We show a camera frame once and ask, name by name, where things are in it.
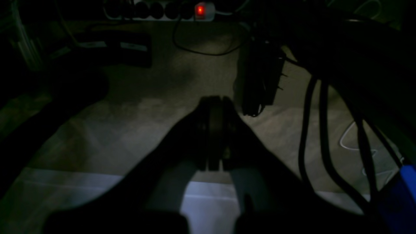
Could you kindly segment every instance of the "floor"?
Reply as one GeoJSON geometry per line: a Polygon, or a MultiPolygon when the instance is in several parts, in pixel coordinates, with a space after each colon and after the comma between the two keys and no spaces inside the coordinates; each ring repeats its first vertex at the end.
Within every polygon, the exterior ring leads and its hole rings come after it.
{"type": "MultiPolygon", "coordinates": [[[[70,30],[82,32],[93,22],[68,22],[70,30]]],[[[154,149],[169,129],[192,111],[201,97],[222,95],[233,98],[238,107],[241,87],[235,82],[238,63],[246,59],[247,46],[221,57],[209,57],[178,50],[171,42],[174,22],[144,22],[118,26],[118,30],[146,32],[152,37],[152,68],[113,65],[102,67],[110,80],[108,96],[86,108],[64,124],[36,153],[28,167],[66,172],[125,175],[154,149]]],[[[112,26],[94,30],[114,29],[112,26]]],[[[66,35],[57,23],[29,25],[32,36],[48,45],[66,35]]],[[[183,23],[178,41],[193,50],[223,52],[244,39],[245,29],[235,23],[183,23]]],[[[303,99],[310,74],[286,63],[273,106],[257,118],[242,117],[264,145],[296,175],[303,99]]],[[[318,191],[342,192],[329,178],[321,160],[318,125],[318,91],[314,92],[306,164],[318,191]]],[[[23,95],[0,110],[0,139],[50,101],[48,95],[23,95]]],[[[369,192],[357,151],[340,146],[339,140],[352,117],[335,90],[329,94],[329,138],[337,171],[361,193],[369,192]]],[[[381,188],[397,170],[386,150],[368,131],[374,155],[378,186],[381,188]]],[[[343,144],[357,147],[356,128],[343,144]]],[[[226,172],[199,172],[193,181],[232,183],[226,172]]]]}

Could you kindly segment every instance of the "white cable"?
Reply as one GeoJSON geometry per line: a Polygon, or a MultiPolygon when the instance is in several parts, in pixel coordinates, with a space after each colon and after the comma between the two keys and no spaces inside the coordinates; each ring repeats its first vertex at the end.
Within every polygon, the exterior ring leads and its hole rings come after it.
{"type": "Polygon", "coordinates": [[[354,14],[357,14],[365,5],[371,3],[371,2],[376,2],[379,5],[379,11],[377,12],[376,15],[374,15],[373,17],[371,17],[371,19],[375,19],[377,18],[382,10],[383,10],[383,5],[381,4],[380,0],[367,0],[366,2],[364,2],[363,4],[361,4],[361,6],[359,6],[357,9],[355,9],[354,14]]]}
{"type": "MultiPolygon", "coordinates": [[[[352,150],[352,151],[359,151],[360,149],[350,148],[350,147],[345,146],[345,145],[342,143],[342,142],[344,141],[345,136],[348,134],[348,132],[351,130],[351,128],[352,128],[354,125],[355,125],[355,121],[353,121],[353,122],[352,122],[352,123],[348,126],[348,128],[345,130],[345,132],[342,134],[341,138],[339,139],[339,145],[340,145],[342,148],[344,148],[344,149],[348,149],[348,150],[352,150]]],[[[377,151],[376,149],[371,149],[371,152],[372,152],[372,157],[374,158],[374,156],[376,156],[376,154],[377,154],[377,152],[378,152],[378,151],[377,151]]],[[[362,168],[361,173],[362,173],[364,176],[367,176],[367,173],[365,172],[364,167],[362,168]]],[[[394,176],[395,171],[394,171],[394,170],[388,170],[388,171],[383,171],[383,172],[376,173],[376,176],[383,175],[383,174],[387,174],[387,173],[390,173],[390,175],[386,178],[386,181],[384,181],[384,185],[386,185],[386,184],[387,184],[387,183],[391,180],[391,178],[394,176]]]]}
{"type": "Polygon", "coordinates": [[[241,11],[249,2],[250,0],[245,0],[245,2],[243,2],[243,4],[241,4],[241,6],[237,8],[234,12],[223,12],[217,10],[215,13],[218,15],[233,15],[235,12],[241,11]]]}
{"type": "MultiPolygon", "coordinates": [[[[330,0],[327,3],[327,7],[331,6],[334,2],[335,2],[335,0],[330,0]]],[[[377,12],[377,14],[375,14],[373,17],[371,17],[371,19],[373,20],[373,19],[377,18],[383,10],[383,5],[381,4],[380,0],[367,0],[366,2],[361,4],[361,6],[359,6],[357,9],[355,9],[354,14],[357,14],[365,5],[369,4],[370,2],[376,2],[379,5],[379,11],[377,12]]]]}
{"type": "Polygon", "coordinates": [[[327,7],[329,7],[330,5],[332,5],[335,2],[335,0],[331,0],[329,3],[327,3],[327,7]]]}

